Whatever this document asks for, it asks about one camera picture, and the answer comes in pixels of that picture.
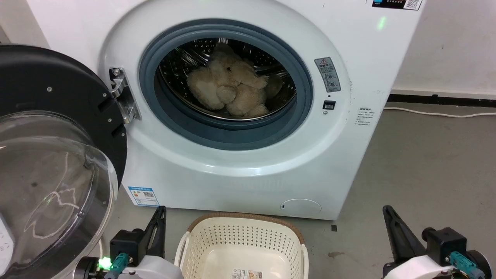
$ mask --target floor stain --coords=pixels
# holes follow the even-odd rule
[[[337,256],[339,255],[344,255],[343,252],[330,252],[329,254],[327,254],[330,258],[336,258]]]

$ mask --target hinge screw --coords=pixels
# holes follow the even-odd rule
[[[114,68],[114,69],[112,70],[112,72],[113,72],[115,75],[121,75],[121,69],[119,69],[119,68]]]

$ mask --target qr code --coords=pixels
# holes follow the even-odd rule
[[[422,3],[422,0],[406,0],[406,3],[403,6],[403,8],[404,9],[410,9],[410,10],[418,10],[420,8],[421,3]]]

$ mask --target teal connector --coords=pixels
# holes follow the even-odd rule
[[[484,279],[486,277],[484,272],[478,269],[472,261],[458,252],[449,254],[449,263],[463,271],[470,279]]]
[[[124,269],[129,264],[129,256],[125,253],[120,253],[112,265],[110,266],[109,272],[105,274],[104,279],[117,279],[119,275],[124,271]]]

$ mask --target green light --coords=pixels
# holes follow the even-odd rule
[[[379,19],[379,22],[377,23],[377,30],[382,30],[384,28],[384,25],[386,24],[386,17],[383,16]]]
[[[112,261],[110,261],[110,258],[104,257],[98,260],[98,267],[100,269],[110,270],[111,266],[112,266]]]

